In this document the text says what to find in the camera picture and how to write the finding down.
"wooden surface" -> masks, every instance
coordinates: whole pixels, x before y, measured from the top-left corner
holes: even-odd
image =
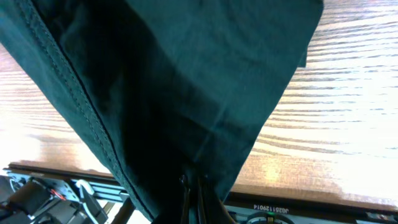
[[[398,210],[397,49],[398,1],[326,1],[233,191]],[[0,146],[3,167],[109,175],[4,47]]]

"red wire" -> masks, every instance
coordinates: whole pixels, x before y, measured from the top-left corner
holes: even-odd
[[[56,190],[51,189],[51,193],[55,194],[55,196],[57,196],[58,198],[60,198],[61,200],[67,200],[64,196],[60,195]]]

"dark green fabric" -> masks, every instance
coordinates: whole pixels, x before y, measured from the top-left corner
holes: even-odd
[[[224,200],[322,8],[1,1],[0,41],[152,220],[179,203],[181,174]]]
[[[306,65],[307,65],[307,51],[305,51],[301,56],[301,59],[298,63],[298,67],[305,68]]]

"label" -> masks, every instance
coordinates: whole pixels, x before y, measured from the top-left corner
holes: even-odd
[[[254,209],[261,210],[261,211],[266,211],[266,212],[282,213],[282,214],[288,214],[289,213],[289,209],[288,208],[279,208],[279,207],[268,206],[268,205],[254,205]]]

